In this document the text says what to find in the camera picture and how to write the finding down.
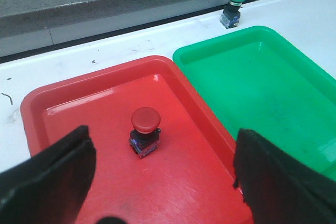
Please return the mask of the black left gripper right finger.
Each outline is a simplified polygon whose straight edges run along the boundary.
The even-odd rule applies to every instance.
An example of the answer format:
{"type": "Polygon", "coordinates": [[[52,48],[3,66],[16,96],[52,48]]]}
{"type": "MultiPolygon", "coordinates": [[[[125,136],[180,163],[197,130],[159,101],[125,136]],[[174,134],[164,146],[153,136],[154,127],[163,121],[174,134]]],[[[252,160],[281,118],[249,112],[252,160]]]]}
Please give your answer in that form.
{"type": "Polygon", "coordinates": [[[254,223],[335,223],[335,181],[256,131],[239,130],[233,165],[254,223]]]}

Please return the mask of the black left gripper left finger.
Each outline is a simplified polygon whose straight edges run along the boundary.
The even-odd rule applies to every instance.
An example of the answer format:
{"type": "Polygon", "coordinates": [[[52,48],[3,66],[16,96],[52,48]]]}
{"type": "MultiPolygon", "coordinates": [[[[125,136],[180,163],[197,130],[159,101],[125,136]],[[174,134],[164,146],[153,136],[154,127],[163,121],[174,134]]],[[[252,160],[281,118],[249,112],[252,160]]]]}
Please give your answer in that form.
{"type": "Polygon", "coordinates": [[[96,149],[81,125],[1,173],[1,223],[75,223],[96,170],[96,149]]]}

